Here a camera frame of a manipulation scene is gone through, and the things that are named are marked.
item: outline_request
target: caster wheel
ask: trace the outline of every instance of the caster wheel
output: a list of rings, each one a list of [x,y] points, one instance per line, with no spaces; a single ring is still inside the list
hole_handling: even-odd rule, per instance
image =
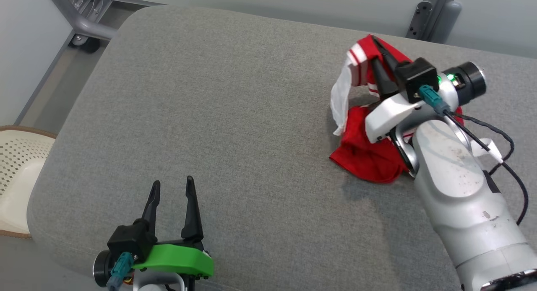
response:
[[[80,45],[80,49],[86,53],[92,54],[100,48],[100,39],[88,37],[88,40]]]

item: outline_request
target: white wall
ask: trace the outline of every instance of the white wall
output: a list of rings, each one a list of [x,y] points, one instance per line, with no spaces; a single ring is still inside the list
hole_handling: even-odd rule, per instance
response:
[[[421,0],[142,0],[405,36]]]
[[[12,125],[72,31],[50,0],[0,0],[0,125]]]
[[[457,0],[462,12],[446,44],[537,58],[536,0]]]

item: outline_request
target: red cloth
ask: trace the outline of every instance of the red cloth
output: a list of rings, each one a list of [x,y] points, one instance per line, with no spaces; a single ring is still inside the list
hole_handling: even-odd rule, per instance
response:
[[[379,41],[399,62],[403,60],[411,62],[407,56],[388,43],[381,39]],[[357,44],[349,50],[349,53],[353,56],[357,69],[358,81],[356,85],[368,84],[370,93],[378,96],[374,73],[369,66],[369,61],[377,56],[380,57],[381,61],[383,59],[371,35],[357,41]],[[461,108],[458,108],[456,112],[462,114]],[[408,169],[390,139],[384,138],[377,143],[369,142],[365,131],[365,118],[369,113],[370,110],[367,107],[357,106],[349,109],[347,126],[341,138],[341,146],[330,155],[330,159],[363,180],[376,183],[391,183],[403,171],[408,172]]]

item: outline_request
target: teal connector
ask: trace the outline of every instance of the teal connector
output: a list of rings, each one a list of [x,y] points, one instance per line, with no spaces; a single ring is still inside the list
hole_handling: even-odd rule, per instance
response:
[[[133,256],[128,252],[123,252],[119,255],[119,259],[115,262],[114,268],[110,272],[110,278],[106,283],[109,291],[117,291],[123,283],[123,278],[127,276],[134,264]]]
[[[449,105],[442,100],[441,96],[430,85],[421,86],[419,91],[423,101],[430,105],[438,115],[443,116],[445,111],[449,111]]]

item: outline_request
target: gray floor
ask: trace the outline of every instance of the gray floor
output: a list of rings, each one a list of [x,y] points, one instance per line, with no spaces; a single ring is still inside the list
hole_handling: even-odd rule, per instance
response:
[[[119,28],[141,6],[114,3],[101,23]],[[59,133],[106,42],[93,54],[67,47],[21,125]],[[6,291],[99,291],[92,278],[62,268],[32,239],[0,236],[0,289]]]

